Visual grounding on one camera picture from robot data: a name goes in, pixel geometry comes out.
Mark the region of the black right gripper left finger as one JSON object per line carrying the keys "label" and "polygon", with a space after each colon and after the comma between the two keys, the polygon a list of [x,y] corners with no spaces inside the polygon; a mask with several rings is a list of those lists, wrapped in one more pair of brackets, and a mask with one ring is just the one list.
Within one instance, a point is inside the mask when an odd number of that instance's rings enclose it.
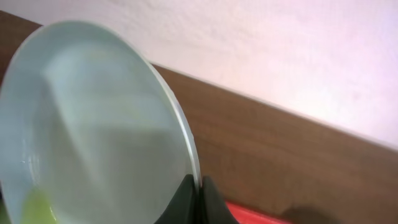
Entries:
{"label": "black right gripper left finger", "polygon": [[191,174],[181,181],[165,211],[154,224],[193,224],[197,191]]}

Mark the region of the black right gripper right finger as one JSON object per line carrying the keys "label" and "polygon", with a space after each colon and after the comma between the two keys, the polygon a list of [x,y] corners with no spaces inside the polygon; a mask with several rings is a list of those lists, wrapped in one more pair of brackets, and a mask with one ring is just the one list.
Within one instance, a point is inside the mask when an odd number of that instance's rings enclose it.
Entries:
{"label": "black right gripper right finger", "polygon": [[198,205],[203,224],[239,224],[209,176],[202,178]]}

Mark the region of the light blue round plate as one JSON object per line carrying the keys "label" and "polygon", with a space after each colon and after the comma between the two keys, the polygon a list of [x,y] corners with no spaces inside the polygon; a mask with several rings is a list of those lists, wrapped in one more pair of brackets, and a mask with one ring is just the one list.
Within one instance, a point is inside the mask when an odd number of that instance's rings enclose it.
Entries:
{"label": "light blue round plate", "polygon": [[1,85],[1,190],[12,223],[33,196],[57,223],[154,223],[200,166],[183,110],[159,72],[111,30],[35,30]]}

